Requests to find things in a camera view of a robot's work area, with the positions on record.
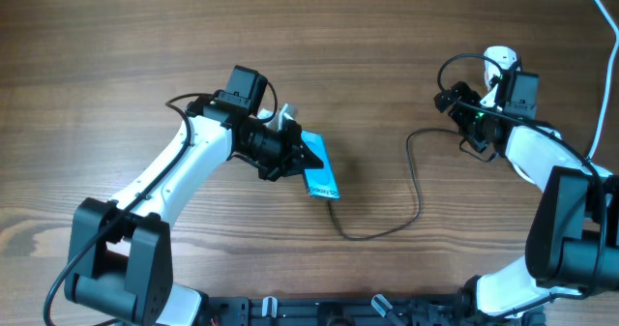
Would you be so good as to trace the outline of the teal Galaxy smartphone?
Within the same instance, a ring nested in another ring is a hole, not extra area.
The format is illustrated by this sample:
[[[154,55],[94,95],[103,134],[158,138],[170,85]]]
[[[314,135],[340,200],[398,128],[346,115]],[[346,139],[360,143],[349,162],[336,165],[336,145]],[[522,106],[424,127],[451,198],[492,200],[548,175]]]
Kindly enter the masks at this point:
[[[327,201],[340,200],[339,188],[331,168],[323,137],[317,133],[302,131],[301,138],[312,153],[323,163],[321,168],[306,169],[304,171],[304,181],[308,194]]]

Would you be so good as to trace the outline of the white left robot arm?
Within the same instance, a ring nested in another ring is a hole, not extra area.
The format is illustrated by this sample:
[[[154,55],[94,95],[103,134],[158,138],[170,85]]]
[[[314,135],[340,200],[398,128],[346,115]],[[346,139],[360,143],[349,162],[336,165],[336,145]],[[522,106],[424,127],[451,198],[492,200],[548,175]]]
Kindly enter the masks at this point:
[[[221,164],[239,159],[261,180],[300,174],[309,195],[339,198],[323,139],[294,108],[260,107],[272,83],[237,66],[224,89],[190,94],[172,141],[108,201],[85,199],[72,224],[68,263],[50,291],[124,325],[215,325],[203,293],[173,280],[170,231]]]

